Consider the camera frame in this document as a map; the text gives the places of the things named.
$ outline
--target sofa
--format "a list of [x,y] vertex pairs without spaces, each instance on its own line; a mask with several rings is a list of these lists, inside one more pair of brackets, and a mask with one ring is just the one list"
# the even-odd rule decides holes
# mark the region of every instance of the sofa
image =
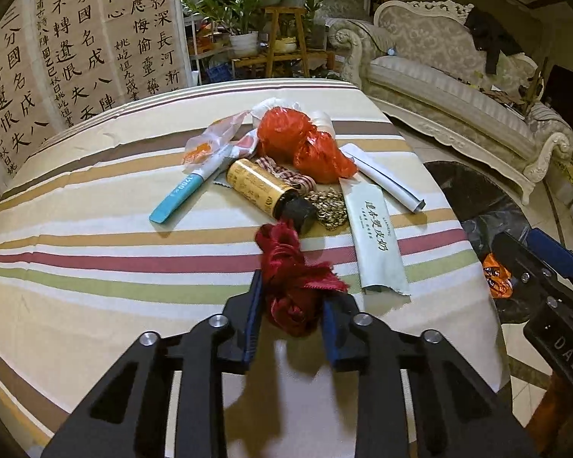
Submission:
[[524,53],[501,53],[496,75],[487,75],[486,52],[475,48],[464,25],[472,8],[451,1],[386,2],[373,24],[332,21],[329,41],[345,56],[342,78],[387,116],[486,163],[520,186],[527,205],[552,157],[571,158],[573,131],[539,101],[522,119],[471,87],[495,86],[520,97],[520,86],[529,86],[537,68]]

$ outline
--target red plastic bag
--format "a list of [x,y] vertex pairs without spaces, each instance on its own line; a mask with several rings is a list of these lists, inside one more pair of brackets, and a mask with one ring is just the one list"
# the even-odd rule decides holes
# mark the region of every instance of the red plastic bag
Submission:
[[305,113],[276,106],[263,115],[257,130],[261,155],[278,163],[293,163],[298,144],[315,129]]
[[299,143],[293,165],[320,184],[332,184],[357,172],[354,162],[340,151],[331,134],[316,127]]

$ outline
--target red fabric bundle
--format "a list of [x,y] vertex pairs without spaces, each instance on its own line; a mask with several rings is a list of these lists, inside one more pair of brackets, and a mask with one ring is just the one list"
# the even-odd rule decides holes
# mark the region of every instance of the red fabric bundle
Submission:
[[306,265],[297,232],[286,222],[264,224],[255,235],[261,248],[266,312],[271,322],[294,337],[316,329],[326,294],[344,293],[348,285],[323,262]]
[[321,184],[340,177],[352,177],[357,167],[344,156],[327,132],[319,131],[310,118],[292,108],[276,106],[268,110],[257,130],[261,155],[278,163],[292,163]]

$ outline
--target metal bolt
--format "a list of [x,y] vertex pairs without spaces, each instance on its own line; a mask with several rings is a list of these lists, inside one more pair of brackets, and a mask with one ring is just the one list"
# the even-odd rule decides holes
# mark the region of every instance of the metal bolt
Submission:
[[229,324],[229,319],[224,315],[214,315],[208,319],[208,324],[218,329],[218,327],[225,327]]
[[142,336],[138,338],[138,341],[140,341],[140,344],[142,344],[143,346],[152,346],[157,342],[157,339],[159,339],[159,336],[157,336],[156,333],[145,332]]
[[441,332],[434,329],[425,330],[425,333],[423,333],[422,336],[425,338],[426,342],[431,342],[431,344],[437,344],[444,338],[441,335]]
[[373,318],[367,313],[358,313],[354,316],[354,322],[358,326],[368,326],[371,324],[371,321],[373,321]]

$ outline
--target tablecloth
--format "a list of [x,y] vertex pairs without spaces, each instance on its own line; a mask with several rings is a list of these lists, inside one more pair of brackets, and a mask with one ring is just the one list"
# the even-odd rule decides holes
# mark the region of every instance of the tablecloth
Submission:
[[[493,389],[509,381],[461,225],[361,91],[298,79],[209,85],[129,103],[49,140],[0,202],[0,397],[38,443],[142,332],[186,332],[247,289],[258,267],[254,233],[269,217],[242,196],[206,184],[167,226],[148,215],[183,178],[190,136],[273,96],[326,111],[339,144],[356,143],[426,200],[414,215],[386,195],[411,297],[361,293],[347,226],[316,224],[302,239],[308,260],[331,261],[360,307],[393,329],[438,329]],[[264,323],[248,375],[223,377],[230,456],[352,456],[356,384],[354,373],[331,372],[318,332],[294,339]]]

